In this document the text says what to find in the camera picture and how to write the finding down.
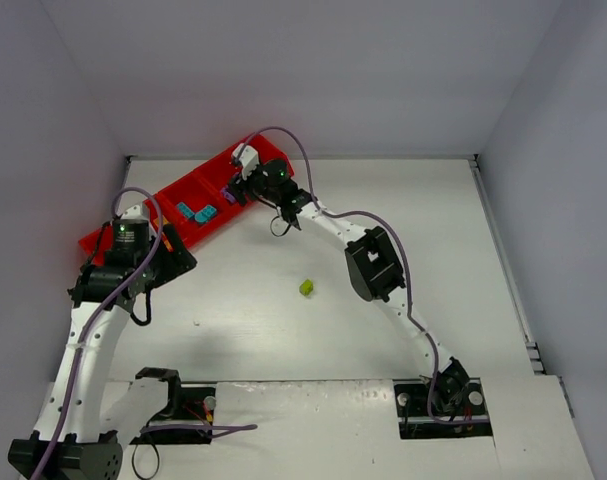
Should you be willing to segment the turquoise round lego piece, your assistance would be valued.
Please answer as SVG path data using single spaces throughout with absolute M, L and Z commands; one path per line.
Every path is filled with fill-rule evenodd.
M 203 211 L 199 211 L 194 215 L 194 219 L 199 225 L 203 225 L 211 220 L 211 216 Z

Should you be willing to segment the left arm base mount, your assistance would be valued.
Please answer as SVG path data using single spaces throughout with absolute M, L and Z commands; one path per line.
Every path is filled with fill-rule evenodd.
M 214 383 L 184 383 L 174 369 L 144 367 L 135 379 L 152 378 L 168 384 L 168 403 L 146 424 L 204 425 L 212 424 L 216 408 Z M 132 445 L 209 445 L 213 431 L 174 429 L 154 431 L 136 437 Z

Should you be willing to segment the purple patterned lego tile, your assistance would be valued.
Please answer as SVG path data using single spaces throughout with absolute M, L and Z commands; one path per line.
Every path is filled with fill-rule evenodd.
M 234 195 L 227 189 L 227 188 L 223 188 L 220 191 L 222 197 L 230 204 L 234 204 L 236 202 L 236 199 L 234 197 Z

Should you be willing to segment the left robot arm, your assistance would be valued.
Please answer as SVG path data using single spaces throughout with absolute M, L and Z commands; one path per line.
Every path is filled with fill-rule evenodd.
M 125 326 L 151 322 L 136 317 L 137 297 L 149 298 L 197 265 L 171 223 L 158 232 L 143 218 L 118 218 L 105 227 L 112 244 L 102 264 L 87 260 L 69 291 L 68 343 L 49 399 L 32 434 L 13 440 L 8 451 L 10 465 L 26 479 L 115 479 L 124 449 L 181 402 L 176 370 L 144 367 L 112 407 L 101 409 Z

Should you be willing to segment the green lego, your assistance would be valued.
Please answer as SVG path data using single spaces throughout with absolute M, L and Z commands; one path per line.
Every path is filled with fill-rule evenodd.
M 311 279 L 304 280 L 299 286 L 299 293 L 304 296 L 310 296 L 314 291 L 314 283 Z

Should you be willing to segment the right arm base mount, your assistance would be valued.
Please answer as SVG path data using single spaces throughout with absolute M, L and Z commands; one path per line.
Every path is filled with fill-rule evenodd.
M 491 437 L 492 425 L 481 382 L 453 360 L 436 383 L 428 379 L 393 383 L 402 440 Z

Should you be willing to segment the turquoise lego brick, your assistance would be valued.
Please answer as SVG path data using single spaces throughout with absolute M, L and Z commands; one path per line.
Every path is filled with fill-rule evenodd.
M 184 202 L 179 202 L 176 205 L 177 210 L 188 220 L 193 220 L 195 217 L 194 211 Z

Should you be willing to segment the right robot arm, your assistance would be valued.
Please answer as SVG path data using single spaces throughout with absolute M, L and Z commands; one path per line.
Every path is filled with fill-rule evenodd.
M 419 376 L 427 383 L 427 415 L 438 423 L 453 421 L 470 377 L 413 308 L 407 255 L 398 235 L 371 213 L 356 213 L 377 222 L 366 228 L 349 221 L 350 212 L 328 210 L 297 185 L 282 158 L 263 163 L 254 147 L 241 143 L 233 150 L 231 163 L 236 172 L 228 190 L 239 204 L 252 199 L 269 205 L 286 229 L 323 238 L 343 252 L 355 293 L 380 308 L 410 343 Z

